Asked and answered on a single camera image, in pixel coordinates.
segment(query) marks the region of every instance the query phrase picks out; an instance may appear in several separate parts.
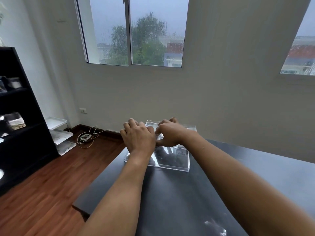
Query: transparent plastic box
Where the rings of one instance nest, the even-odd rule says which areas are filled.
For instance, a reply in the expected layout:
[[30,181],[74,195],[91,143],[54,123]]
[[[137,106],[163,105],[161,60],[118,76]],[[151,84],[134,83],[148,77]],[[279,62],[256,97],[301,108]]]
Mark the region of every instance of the transparent plastic box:
[[[147,121],[146,126],[152,126],[154,130],[157,129],[159,121]],[[184,127],[196,131],[196,126],[193,125],[183,125]],[[158,140],[163,138],[163,134],[156,135]],[[125,157],[125,162],[127,162],[130,153],[128,152]],[[174,147],[156,147],[153,152],[148,166],[161,167],[172,170],[182,170],[189,171],[189,151],[182,145],[177,145]]]

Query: glass pane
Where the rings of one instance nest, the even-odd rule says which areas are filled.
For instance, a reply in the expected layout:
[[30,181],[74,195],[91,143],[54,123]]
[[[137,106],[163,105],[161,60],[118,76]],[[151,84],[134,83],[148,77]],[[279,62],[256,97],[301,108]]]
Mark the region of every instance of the glass pane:
[[89,63],[128,65],[123,0],[89,2],[78,0]]
[[181,67],[188,0],[130,0],[132,63]]
[[281,73],[315,75],[315,0],[311,0]]

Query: forearm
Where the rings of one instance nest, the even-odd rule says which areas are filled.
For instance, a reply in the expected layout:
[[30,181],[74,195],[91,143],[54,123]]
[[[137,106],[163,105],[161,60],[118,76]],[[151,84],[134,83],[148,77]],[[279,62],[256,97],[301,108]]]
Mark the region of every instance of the forearm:
[[190,132],[183,145],[194,156],[229,211],[248,234],[314,233],[313,220],[306,213],[265,180],[196,132]]
[[134,160],[134,154],[141,153],[131,153],[121,174],[84,225],[80,236],[135,235],[148,162]]

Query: electrical outlet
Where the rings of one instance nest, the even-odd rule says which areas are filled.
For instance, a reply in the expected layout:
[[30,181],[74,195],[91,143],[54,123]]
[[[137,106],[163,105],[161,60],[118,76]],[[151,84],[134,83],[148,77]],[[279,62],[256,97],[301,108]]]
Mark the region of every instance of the electrical outlet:
[[81,113],[85,113],[85,114],[88,113],[88,112],[86,111],[86,108],[80,108],[80,112],[81,112]]

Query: black table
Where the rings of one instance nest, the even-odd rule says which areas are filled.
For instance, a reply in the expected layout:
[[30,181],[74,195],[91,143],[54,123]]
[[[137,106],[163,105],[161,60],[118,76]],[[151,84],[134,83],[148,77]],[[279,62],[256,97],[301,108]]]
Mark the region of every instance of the black table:
[[[242,162],[315,217],[315,164],[209,142]],[[125,148],[73,203],[85,219],[120,174],[127,152]],[[225,231],[228,236],[247,235],[193,157],[189,172],[147,168],[136,235],[221,236]]]

